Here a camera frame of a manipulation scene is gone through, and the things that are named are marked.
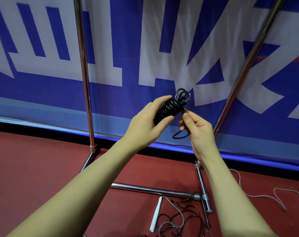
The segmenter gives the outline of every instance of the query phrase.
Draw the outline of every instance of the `gray cord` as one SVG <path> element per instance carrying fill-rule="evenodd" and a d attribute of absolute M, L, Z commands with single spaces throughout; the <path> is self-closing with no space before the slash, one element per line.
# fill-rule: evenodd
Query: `gray cord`
<path fill-rule="evenodd" d="M 240 187 L 241 187 L 241 189 L 242 189 L 242 191 L 243 191 L 243 188 L 242 188 L 242 186 L 241 186 L 241 175 L 240 175 L 240 173 L 237 171 L 237 170 L 234 170 L 236 173 L 238 173 L 238 175 L 239 175 L 239 185 L 240 185 Z M 274 199 L 275 201 L 277 201 L 284 209 L 285 209 L 285 211 L 287 211 L 287 208 L 286 208 L 286 206 L 284 205 L 284 203 L 278 198 L 278 196 L 277 196 L 277 194 L 276 194 L 276 192 L 275 192 L 275 190 L 283 190 L 283 191 L 292 191 L 292 192 L 296 192 L 296 193 L 298 193 L 299 194 L 299 192 L 298 191 L 294 191 L 294 190 L 287 190 L 287 189 L 282 189 L 282 188 L 274 188 L 273 189 L 273 192 L 274 192 L 274 195 L 276 196 L 276 198 L 274 198 L 274 197 L 272 197 L 272 196 L 269 196 L 269 195 L 248 195 L 248 194 L 246 194 L 244 191 L 244 194 L 245 195 L 247 195 L 247 196 L 249 196 L 249 197 L 253 197 L 253 198 L 257 198 L 257 197 L 269 197 L 269 198 L 271 198 L 271 199 Z"/>
<path fill-rule="evenodd" d="M 159 237 L 161 237 L 161 227 L 162 227 L 164 224 L 170 224 L 171 226 L 174 226 L 174 227 L 176 227 L 176 228 L 181 228 L 181 227 L 184 226 L 184 223 L 185 223 L 185 218 L 184 218 L 182 212 L 181 212 L 176 206 L 174 206 L 174 204 L 171 203 L 171 201 L 170 201 L 166 196 L 162 196 L 162 197 L 164 197 L 165 199 L 167 199 L 167 200 L 169 201 L 169 203 L 170 203 L 173 207 L 175 207 L 176 210 L 179 211 L 179 213 L 180 213 L 181 216 L 182 216 L 182 224 L 181 224 L 181 226 L 177 226 L 177 225 L 175 225 L 174 223 L 171 223 L 171 222 L 169 222 L 169 221 L 162 223 L 162 224 L 159 226 L 159 228 L 158 228 L 158 235 L 159 235 Z"/>

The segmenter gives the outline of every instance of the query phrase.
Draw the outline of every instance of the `banner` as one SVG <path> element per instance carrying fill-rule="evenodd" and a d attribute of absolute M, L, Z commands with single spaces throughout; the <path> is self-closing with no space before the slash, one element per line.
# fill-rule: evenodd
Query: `banner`
<path fill-rule="evenodd" d="M 274 0 L 83 0 L 95 132 L 178 88 L 215 125 Z M 0 0 L 0 118 L 87 131 L 73 0 Z M 157 140 L 174 140 L 179 117 Z M 299 0 L 286 0 L 217 136 L 299 164 Z"/>

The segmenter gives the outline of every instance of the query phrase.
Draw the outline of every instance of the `floor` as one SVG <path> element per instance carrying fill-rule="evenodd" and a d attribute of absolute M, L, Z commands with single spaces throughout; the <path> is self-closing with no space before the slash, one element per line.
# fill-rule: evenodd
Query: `floor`
<path fill-rule="evenodd" d="M 27 216 L 44 204 L 79 172 L 89 155 L 89 147 L 74 143 L 0 132 L 0 236 L 6 236 Z M 251 195 L 273 195 L 273 188 L 299 192 L 299 181 L 240 172 L 242 187 Z M 205 172 L 202 172 L 212 199 Z M 136 155 L 116 182 L 190 192 L 199 191 L 194 165 L 174 160 Z M 279 191 L 287 207 L 274 200 L 251 198 L 252 203 L 279 237 L 299 236 L 299 196 Z M 88 237 L 150 237 L 150 223 L 158 196 L 110 189 L 92 220 Z M 199 202 L 192 201 L 199 211 Z M 221 236 L 214 202 L 209 215 L 212 237 Z M 161 212 L 173 215 L 176 210 L 163 201 Z M 198 234 L 198 222 L 189 221 L 184 236 Z"/>

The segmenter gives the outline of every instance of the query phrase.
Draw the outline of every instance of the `black cord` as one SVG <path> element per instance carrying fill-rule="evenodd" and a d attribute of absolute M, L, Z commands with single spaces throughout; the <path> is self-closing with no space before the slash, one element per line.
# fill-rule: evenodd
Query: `black cord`
<path fill-rule="evenodd" d="M 189 196 L 187 199 L 182 200 L 182 201 L 178 201 L 178 202 L 176 202 L 176 201 L 174 201 L 174 200 L 172 200 L 172 199 L 170 200 L 172 203 L 176 204 L 180 209 L 182 209 L 182 211 L 181 211 L 182 213 L 189 212 L 189 213 L 192 213 L 192 214 L 189 215 L 187 218 L 184 219 L 184 224 L 183 224 L 183 226 L 182 226 L 181 228 L 178 228 L 178 227 L 176 227 L 176 226 L 170 224 L 168 227 L 166 227 L 165 229 L 163 229 L 163 230 L 160 231 L 160 235 L 161 235 L 161 236 L 166 237 L 166 236 L 164 235 L 164 233 L 165 233 L 166 231 L 169 230 L 170 233 L 171 233 L 173 236 L 176 236 L 176 237 L 183 237 L 182 232 L 183 232 L 184 226 L 185 226 L 185 224 L 187 223 L 187 221 L 188 221 L 189 219 L 191 219 L 191 218 L 198 218 L 198 219 L 200 220 L 200 231 L 199 231 L 198 237 L 201 236 L 201 233 L 202 233 L 202 236 L 204 237 L 204 236 L 205 236 L 205 230 L 207 231 L 208 236 L 211 237 L 211 235 L 210 235 L 210 233 L 209 233 L 209 230 L 208 230 L 206 224 L 204 223 L 204 221 L 203 221 L 203 219 L 202 219 L 202 217 L 201 217 L 201 215 L 200 215 L 200 212 L 197 210 L 197 208 L 194 207 L 193 205 L 190 205 L 190 204 L 186 205 L 185 207 L 183 207 L 183 206 L 180 205 L 180 203 L 183 203 L 183 202 L 185 202 L 185 201 L 188 201 L 188 200 L 189 200 L 193 195 L 195 195 L 196 193 L 198 193 L 198 192 L 193 193 L 193 194 L 192 194 L 191 196 Z M 157 217 L 157 222 L 156 222 L 156 228 L 158 229 L 158 231 L 159 231 L 158 220 L 159 220 L 160 217 L 162 217 L 162 216 L 166 216 L 166 217 L 168 218 L 168 221 L 174 224 L 173 219 L 175 219 L 175 217 L 177 217 L 178 215 L 180 215 L 180 213 L 177 213 L 177 214 L 175 214 L 175 215 L 173 215 L 173 216 L 171 216 L 171 217 L 170 217 L 169 215 L 167 215 L 167 214 L 160 214 L 160 215 Z"/>
<path fill-rule="evenodd" d="M 175 116 L 179 112 L 184 113 L 184 106 L 187 104 L 187 101 L 190 100 L 190 93 L 183 88 L 179 88 L 176 91 L 175 97 L 167 100 L 165 104 L 156 112 L 154 118 L 154 125 L 156 126 L 162 119 L 167 116 Z M 189 136 L 189 131 L 186 136 L 176 137 L 181 131 L 178 131 L 173 135 L 173 139 L 183 139 Z"/>

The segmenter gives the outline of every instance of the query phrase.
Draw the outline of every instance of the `person's left arm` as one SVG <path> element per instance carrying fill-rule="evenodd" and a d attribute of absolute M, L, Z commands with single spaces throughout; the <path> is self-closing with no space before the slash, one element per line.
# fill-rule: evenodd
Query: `person's left arm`
<path fill-rule="evenodd" d="M 123 167 L 139 150 L 154 142 L 174 119 L 154 126 L 161 104 L 171 96 L 150 102 L 131 121 L 126 134 L 61 191 L 29 216 L 9 237 L 83 236 L 101 201 Z"/>

